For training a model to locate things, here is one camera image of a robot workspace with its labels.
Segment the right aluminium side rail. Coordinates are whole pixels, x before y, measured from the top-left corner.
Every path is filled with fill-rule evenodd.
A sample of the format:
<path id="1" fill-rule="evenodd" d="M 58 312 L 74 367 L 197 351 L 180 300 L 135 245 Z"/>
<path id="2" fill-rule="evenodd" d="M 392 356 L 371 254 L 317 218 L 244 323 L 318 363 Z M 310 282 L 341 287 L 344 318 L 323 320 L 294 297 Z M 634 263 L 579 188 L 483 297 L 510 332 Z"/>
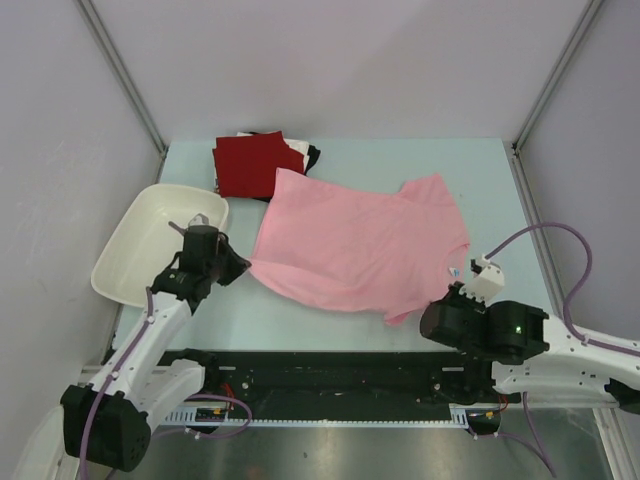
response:
<path id="1" fill-rule="evenodd" d="M 527 224 L 540 224 L 542 218 L 539 214 L 539 209 L 537 208 L 519 151 L 509 142 L 505 144 L 505 150 Z M 555 230 L 555 227 L 542 227 L 534 230 L 530 236 L 532 237 L 534 249 L 541 266 L 545 286 L 550 296 L 554 312 L 563 318 L 565 292 L 556 269 L 548 238 L 548 234 L 553 230 Z"/>

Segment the aluminium frame post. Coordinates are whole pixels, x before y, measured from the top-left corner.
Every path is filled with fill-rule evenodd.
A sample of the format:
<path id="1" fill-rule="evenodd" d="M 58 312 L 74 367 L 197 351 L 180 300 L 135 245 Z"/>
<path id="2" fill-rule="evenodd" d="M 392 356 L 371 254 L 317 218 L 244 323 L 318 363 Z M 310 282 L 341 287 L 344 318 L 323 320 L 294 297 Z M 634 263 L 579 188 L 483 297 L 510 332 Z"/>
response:
<path id="1" fill-rule="evenodd" d="M 511 149 L 515 155 L 519 155 L 526 145 L 556 90 L 567 75 L 570 66 L 577 58 L 587 37 L 595 27 L 600 14 L 608 4 L 609 1 L 606 0 L 589 0 L 586 2 L 532 107 L 518 129 L 516 136 L 511 141 Z"/>
<path id="2" fill-rule="evenodd" d="M 146 136 L 160 158 L 165 159 L 168 152 L 167 142 L 164 140 L 157 123 L 153 119 L 151 111 L 95 3 L 91 0 L 74 0 L 73 3 L 103 55 L 108 68 L 123 91 Z"/>

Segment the left aluminium frame post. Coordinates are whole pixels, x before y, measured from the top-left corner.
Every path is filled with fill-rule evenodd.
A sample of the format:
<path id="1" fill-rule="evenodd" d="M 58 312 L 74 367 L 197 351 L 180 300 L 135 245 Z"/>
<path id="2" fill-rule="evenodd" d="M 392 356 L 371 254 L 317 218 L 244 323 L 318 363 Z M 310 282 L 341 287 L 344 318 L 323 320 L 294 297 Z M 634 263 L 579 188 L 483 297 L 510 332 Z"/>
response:
<path id="1" fill-rule="evenodd" d="M 74 0 L 73 3 L 103 55 L 108 68 L 123 91 L 146 136 L 160 158 L 165 159 L 168 152 L 167 142 L 164 140 L 157 123 L 153 119 L 151 111 L 95 3 L 91 0 Z"/>

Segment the folded red t shirt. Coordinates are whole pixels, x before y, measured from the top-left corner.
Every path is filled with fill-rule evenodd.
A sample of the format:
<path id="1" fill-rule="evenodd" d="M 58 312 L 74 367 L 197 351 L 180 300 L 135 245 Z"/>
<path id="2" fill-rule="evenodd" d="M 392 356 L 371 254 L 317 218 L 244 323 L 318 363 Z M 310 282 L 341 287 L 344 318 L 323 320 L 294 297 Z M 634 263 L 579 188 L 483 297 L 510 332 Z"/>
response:
<path id="1" fill-rule="evenodd" d="M 217 192 L 222 197 L 269 201 L 279 169 L 304 174 L 307 149 L 293 148 L 281 131 L 218 137 L 212 149 Z"/>

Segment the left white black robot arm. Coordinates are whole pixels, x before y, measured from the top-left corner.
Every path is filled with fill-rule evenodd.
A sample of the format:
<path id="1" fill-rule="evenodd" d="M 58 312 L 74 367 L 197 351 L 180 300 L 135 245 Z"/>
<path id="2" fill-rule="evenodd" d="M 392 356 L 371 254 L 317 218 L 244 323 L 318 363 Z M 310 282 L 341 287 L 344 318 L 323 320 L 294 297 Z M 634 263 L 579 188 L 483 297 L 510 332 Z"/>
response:
<path id="1" fill-rule="evenodd" d="M 181 250 L 146 288 L 146 305 L 124 344 L 86 385 L 71 385 L 61 397 L 65 451 L 78 459 L 82 479 L 90 463 L 134 470 L 169 413 L 194 395 L 207 400 L 220 390 L 220 374 L 195 360 L 153 372 L 213 285 L 230 285 L 251 265 L 214 226 L 192 225 L 181 234 Z"/>

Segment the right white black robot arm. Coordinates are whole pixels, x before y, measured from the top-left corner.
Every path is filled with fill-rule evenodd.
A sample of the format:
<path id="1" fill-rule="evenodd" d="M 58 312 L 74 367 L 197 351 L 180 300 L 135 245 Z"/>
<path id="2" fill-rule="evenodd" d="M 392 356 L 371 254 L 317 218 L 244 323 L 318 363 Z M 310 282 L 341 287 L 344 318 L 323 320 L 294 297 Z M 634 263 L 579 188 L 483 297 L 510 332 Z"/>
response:
<path id="1" fill-rule="evenodd" d="M 585 332 L 579 339 L 544 310 L 504 300 L 486 305 L 456 282 L 425 309 L 420 334 L 474 361 L 488 362 L 463 373 L 461 388 L 473 401 L 495 391 L 526 394 L 553 405 L 615 405 L 639 413 L 639 345 Z"/>

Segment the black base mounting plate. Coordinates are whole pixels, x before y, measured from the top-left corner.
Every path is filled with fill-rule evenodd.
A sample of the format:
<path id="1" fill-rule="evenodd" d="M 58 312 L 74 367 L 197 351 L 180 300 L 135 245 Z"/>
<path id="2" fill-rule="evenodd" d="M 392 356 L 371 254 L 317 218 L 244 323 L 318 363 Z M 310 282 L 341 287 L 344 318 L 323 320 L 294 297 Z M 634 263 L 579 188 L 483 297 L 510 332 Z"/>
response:
<path id="1" fill-rule="evenodd" d="M 160 365 L 195 360 L 206 368 L 204 394 L 233 392 L 260 420 L 380 421 L 444 417 L 449 405 L 518 404 L 492 388 L 491 366 L 452 352 L 169 351 Z"/>

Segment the pink t shirt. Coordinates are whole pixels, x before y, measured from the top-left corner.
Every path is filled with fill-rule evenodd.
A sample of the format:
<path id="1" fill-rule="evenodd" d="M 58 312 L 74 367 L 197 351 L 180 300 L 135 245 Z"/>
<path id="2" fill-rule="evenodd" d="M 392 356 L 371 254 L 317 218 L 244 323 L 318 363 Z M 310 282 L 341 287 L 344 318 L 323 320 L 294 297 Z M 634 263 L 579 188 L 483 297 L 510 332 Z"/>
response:
<path id="1" fill-rule="evenodd" d="M 470 244 L 438 174 L 373 193 L 280 169 L 250 272 L 305 306 L 376 312 L 399 325 L 447 293 Z"/>

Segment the right aluminium frame post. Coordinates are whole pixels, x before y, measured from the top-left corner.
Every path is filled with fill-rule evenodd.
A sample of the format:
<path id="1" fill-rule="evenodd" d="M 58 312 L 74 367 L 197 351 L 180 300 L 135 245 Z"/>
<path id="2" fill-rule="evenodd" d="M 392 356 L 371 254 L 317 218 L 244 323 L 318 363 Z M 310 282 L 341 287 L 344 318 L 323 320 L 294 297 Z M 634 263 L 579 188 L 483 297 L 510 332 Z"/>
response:
<path id="1" fill-rule="evenodd" d="M 511 141 L 511 149 L 515 155 L 519 155 L 526 145 L 556 90 L 567 75 L 570 66 L 577 58 L 587 37 L 595 27 L 600 14 L 608 4 L 609 1 L 606 0 L 589 0 L 586 2 L 532 107 L 518 129 L 516 136 Z"/>

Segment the white plastic bin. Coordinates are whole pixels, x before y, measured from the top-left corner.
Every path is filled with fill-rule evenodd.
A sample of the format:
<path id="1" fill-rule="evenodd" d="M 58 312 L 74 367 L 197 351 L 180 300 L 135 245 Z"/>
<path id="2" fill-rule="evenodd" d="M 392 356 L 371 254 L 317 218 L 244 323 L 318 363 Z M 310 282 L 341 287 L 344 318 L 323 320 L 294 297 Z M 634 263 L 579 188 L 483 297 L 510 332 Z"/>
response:
<path id="1" fill-rule="evenodd" d="M 181 250 L 180 231 L 206 219 L 226 229 L 229 204 L 211 191 L 155 184 L 137 195 L 111 235 L 91 273 L 91 286 L 117 303 L 141 308 L 145 289 Z"/>

